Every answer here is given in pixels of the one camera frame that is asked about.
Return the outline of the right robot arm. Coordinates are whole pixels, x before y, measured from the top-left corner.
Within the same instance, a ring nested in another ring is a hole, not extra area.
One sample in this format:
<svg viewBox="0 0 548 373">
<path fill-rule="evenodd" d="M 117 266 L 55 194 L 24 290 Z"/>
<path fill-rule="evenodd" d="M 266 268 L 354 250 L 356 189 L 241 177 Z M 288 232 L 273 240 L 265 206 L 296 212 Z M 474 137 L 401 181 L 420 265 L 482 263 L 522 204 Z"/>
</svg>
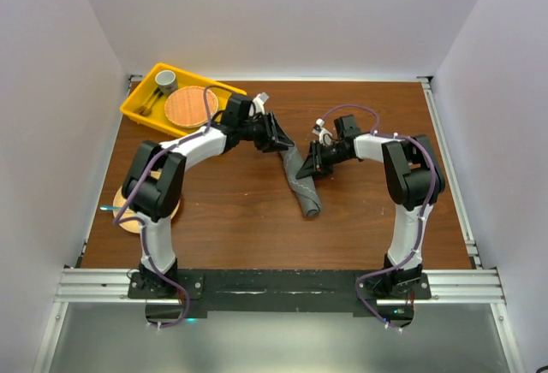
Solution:
<svg viewBox="0 0 548 373">
<path fill-rule="evenodd" d="M 444 191 L 444 174 L 425 135 L 364 133 L 353 115 L 337 118 L 334 125 L 332 134 L 323 119 L 315 122 L 313 133 L 318 138 L 311 142 L 296 177 L 326 176 L 336 164 L 351 159 L 384 165 L 387 190 L 396 208 L 392 241 L 384 267 L 365 275 L 358 285 L 378 297 L 399 299 L 420 281 L 426 224 Z"/>
</svg>

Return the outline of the grey cloth napkin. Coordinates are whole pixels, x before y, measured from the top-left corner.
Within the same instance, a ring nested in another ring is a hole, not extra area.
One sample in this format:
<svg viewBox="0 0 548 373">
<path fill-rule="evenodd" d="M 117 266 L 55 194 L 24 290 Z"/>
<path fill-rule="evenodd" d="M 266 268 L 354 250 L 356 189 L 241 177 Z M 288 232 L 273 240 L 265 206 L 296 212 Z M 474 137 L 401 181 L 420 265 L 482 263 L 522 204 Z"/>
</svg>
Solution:
<svg viewBox="0 0 548 373">
<path fill-rule="evenodd" d="M 289 188 L 294 193 L 305 218 L 314 218 L 322 210 L 320 197 L 311 177 L 297 179 L 296 174 L 302 167 L 304 160 L 298 149 L 293 146 L 286 151 L 278 152 L 282 158 L 283 170 Z"/>
</svg>

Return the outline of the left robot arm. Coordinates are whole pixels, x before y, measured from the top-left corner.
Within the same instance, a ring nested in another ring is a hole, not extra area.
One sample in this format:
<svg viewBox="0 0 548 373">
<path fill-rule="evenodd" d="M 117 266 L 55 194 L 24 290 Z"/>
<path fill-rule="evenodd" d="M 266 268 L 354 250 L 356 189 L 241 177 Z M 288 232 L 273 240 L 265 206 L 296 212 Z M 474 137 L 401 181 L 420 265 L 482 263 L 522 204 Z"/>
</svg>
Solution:
<svg viewBox="0 0 548 373">
<path fill-rule="evenodd" d="M 122 184 L 126 202 L 115 217 L 124 222 L 122 215 L 130 209 L 134 214 L 127 220 L 139 226 L 141 259 L 136 286 L 159 298 L 181 294 L 171 216 L 180 202 L 187 170 L 223 155 L 242 141 L 252 142 L 264 153 L 286 151 L 294 145 L 275 114 L 265 110 L 267 100 L 264 92 L 255 98 L 233 93 L 217 114 L 220 121 L 210 115 L 203 127 L 183 138 L 140 144 Z"/>
</svg>

